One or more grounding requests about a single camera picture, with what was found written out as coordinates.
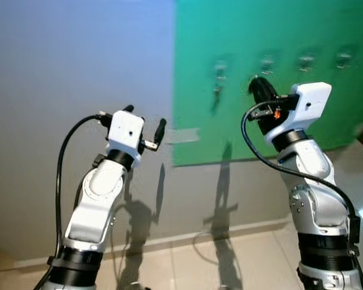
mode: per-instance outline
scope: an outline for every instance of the white wall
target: white wall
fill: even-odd
[[[0,0],[0,248],[15,259],[53,252],[57,155],[76,121],[132,103],[148,116],[150,135],[160,116],[171,124],[174,6],[170,0]],[[80,177],[104,151],[104,136],[92,123],[70,142],[65,223]],[[142,201],[135,220],[155,212],[162,163],[163,204],[150,239],[198,231],[214,211],[220,166],[173,169],[171,147],[164,145],[146,153],[135,172],[131,193]],[[280,176],[262,164],[232,163],[229,176],[228,204],[239,204],[231,225],[288,212]],[[122,244],[129,215],[122,210],[117,217],[114,240]],[[140,231],[144,238],[148,228]]]

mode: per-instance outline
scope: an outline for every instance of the green wall panel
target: green wall panel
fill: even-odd
[[[273,60],[266,77],[279,94],[299,82],[332,85],[324,115],[308,131],[323,149],[349,144],[363,123],[363,0],[179,0],[176,35],[174,125],[199,128],[200,137],[175,145],[177,166],[219,162],[227,143],[233,160],[253,158],[240,119],[253,104],[247,84],[263,76],[263,59]],[[339,69],[344,52],[352,57]],[[315,61],[302,72],[298,59],[308,55]],[[215,108],[218,62],[226,79]],[[257,124],[249,128],[257,148],[273,156]]]

